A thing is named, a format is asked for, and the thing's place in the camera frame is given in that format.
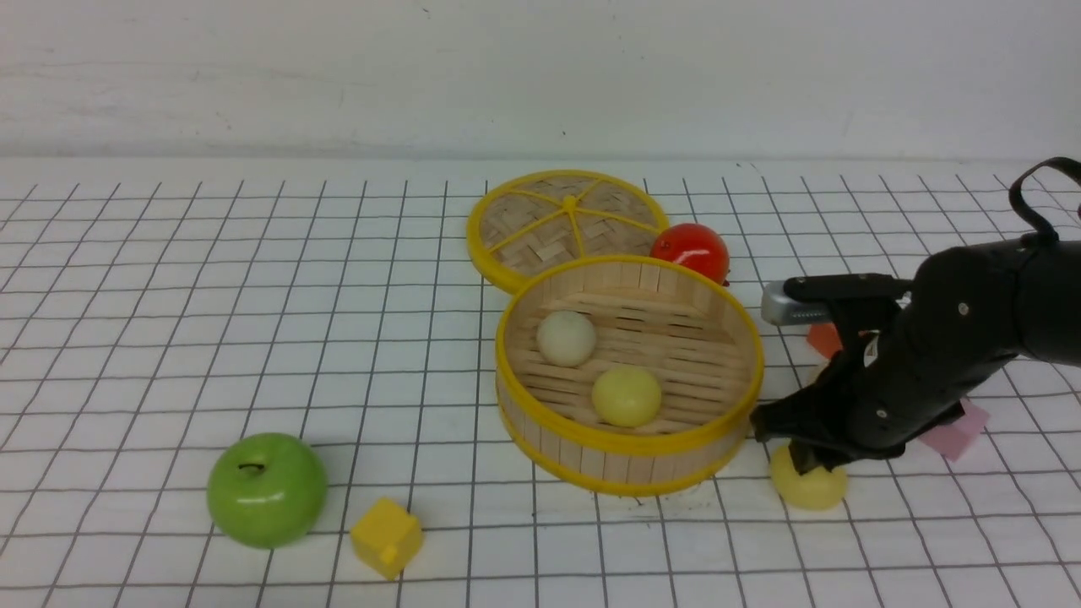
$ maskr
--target green apple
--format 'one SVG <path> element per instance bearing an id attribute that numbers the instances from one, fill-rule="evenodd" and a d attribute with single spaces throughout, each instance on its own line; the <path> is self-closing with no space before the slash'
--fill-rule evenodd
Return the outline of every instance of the green apple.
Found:
<path id="1" fill-rule="evenodd" d="M 232 540 L 275 548 L 308 533 L 326 500 L 316 452 L 284 433 L 251 435 L 218 458 L 206 484 L 214 524 Z"/>

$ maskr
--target bamboo steamer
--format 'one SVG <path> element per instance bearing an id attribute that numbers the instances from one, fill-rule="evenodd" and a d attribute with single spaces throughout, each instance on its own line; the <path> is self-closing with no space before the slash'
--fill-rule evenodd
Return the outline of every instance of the bamboo steamer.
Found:
<path id="1" fill-rule="evenodd" d="M 598 255 L 648 255 L 668 219 L 641 189 L 602 173 L 547 171 L 499 185 L 466 224 L 473 266 L 517 293 L 545 270 Z"/>
<path id="2" fill-rule="evenodd" d="M 535 333 L 572 309 L 597 329 L 592 357 L 548 365 Z M 539 273 L 513 296 L 496 333 L 496 396 L 518 447 L 552 475 L 617 495 L 656 495 L 715 475 L 747 436 L 764 371 L 753 321 L 722 287 L 660 260 L 579 259 Z M 651 370 L 664 392 L 638 428 L 602 422 L 593 381 L 617 365 Z"/>

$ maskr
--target orange block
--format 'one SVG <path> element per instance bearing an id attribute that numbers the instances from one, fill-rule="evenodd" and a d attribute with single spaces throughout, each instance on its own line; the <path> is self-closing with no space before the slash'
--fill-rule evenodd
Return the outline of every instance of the orange block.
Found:
<path id="1" fill-rule="evenodd" d="M 829 359 L 841 349 L 841 336 L 837 333 L 833 323 L 814 325 L 808 332 L 808 344 L 819 355 Z"/>

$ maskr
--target white grid mat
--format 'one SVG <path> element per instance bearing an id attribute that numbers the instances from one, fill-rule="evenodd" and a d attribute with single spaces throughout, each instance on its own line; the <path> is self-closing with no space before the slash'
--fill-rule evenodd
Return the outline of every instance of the white grid mat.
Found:
<path id="1" fill-rule="evenodd" d="M 1005 195 L 1023 169 L 619 176 L 724 237 L 757 317 L 762 281 L 910 277 L 929 252 L 1024 232 Z M 508 299 L 464 239 L 485 181 L 414 171 L 0 181 L 0 606 L 1081 606 L 1078 370 L 1011 364 L 973 393 L 991 421 L 963 460 L 916 442 L 855 464 L 825 514 L 789 512 L 753 442 L 692 490 L 598 498 L 499 424 Z M 1081 238 L 1073 184 L 1027 187 Z M 760 329 L 769 400 L 820 359 Z M 265 431 L 312 444 L 332 484 L 315 531 L 272 553 L 212 532 L 202 491 L 223 448 Z M 391 583 L 344 532 L 379 495 L 427 529 Z"/>

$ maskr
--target yellow ball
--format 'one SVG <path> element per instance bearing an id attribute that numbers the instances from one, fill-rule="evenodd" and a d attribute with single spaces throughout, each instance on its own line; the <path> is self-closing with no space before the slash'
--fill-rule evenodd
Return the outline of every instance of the yellow ball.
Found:
<path id="1" fill-rule="evenodd" d="M 613 425 L 632 428 L 653 420 L 660 411 L 660 383 L 649 370 L 616 367 L 593 383 L 593 408 Z"/>
<path id="2" fill-rule="evenodd" d="M 797 473 L 788 444 L 774 450 L 770 477 L 782 500 L 808 511 L 833 508 L 849 490 L 849 475 L 843 468 L 826 471 L 818 467 L 805 475 Z"/>

